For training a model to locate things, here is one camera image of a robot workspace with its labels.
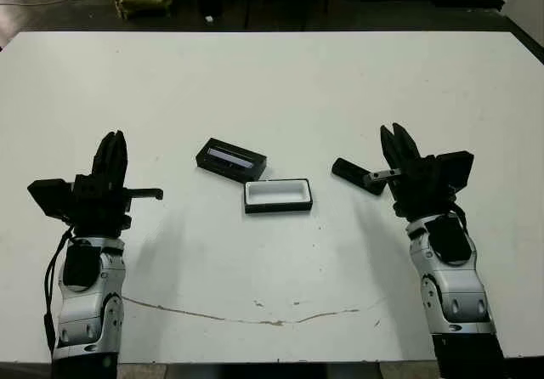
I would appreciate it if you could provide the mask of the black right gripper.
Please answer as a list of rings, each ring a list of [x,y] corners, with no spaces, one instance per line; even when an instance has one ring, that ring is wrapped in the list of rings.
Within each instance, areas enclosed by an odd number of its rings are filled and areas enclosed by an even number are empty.
[[[366,174],[363,185],[387,184],[400,218],[417,220],[446,212],[459,191],[459,155],[421,158],[407,130],[396,122],[393,130],[380,126],[383,156],[391,169]]]

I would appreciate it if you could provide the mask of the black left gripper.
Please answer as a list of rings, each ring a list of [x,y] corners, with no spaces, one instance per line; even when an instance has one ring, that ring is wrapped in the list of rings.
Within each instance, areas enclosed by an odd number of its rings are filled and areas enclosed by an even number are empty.
[[[118,238],[131,227],[128,215],[133,199],[163,199],[159,188],[128,189],[123,186],[128,165],[127,143],[122,131],[107,133],[93,158],[92,175],[76,175],[63,220],[76,236]]]

